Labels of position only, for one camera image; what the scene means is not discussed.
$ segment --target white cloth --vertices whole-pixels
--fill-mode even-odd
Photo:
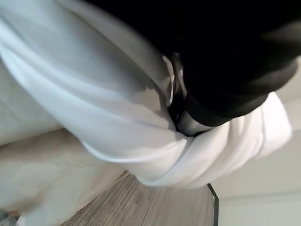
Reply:
[[[149,186],[204,186],[275,151],[292,134],[275,93],[252,113],[196,138],[176,132],[161,54],[77,0],[0,0],[0,54],[19,84],[90,153]],[[98,170],[110,177],[109,169]]]
[[[20,87],[0,60],[0,145],[61,127]]]

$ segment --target beige fabric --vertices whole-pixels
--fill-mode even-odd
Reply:
[[[64,129],[7,144],[0,148],[0,209],[20,212],[27,226],[59,225],[122,172]]]
[[[0,145],[61,128],[0,61]]]

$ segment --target black fabric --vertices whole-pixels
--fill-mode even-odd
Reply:
[[[263,38],[301,18],[298,1],[86,1],[128,23],[161,52],[180,53],[189,94],[184,105],[207,126],[260,106],[294,75],[301,53],[301,39]]]

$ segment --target wood grain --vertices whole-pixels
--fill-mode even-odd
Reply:
[[[213,226],[214,198],[197,190],[152,188],[129,175],[62,226]]]

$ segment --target black cloth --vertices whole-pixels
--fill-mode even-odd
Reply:
[[[300,41],[264,35],[301,18],[298,1],[86,0],[132,26],[162,53],[180,53],[188,95],[203,125],[248,114],[295,73]]]

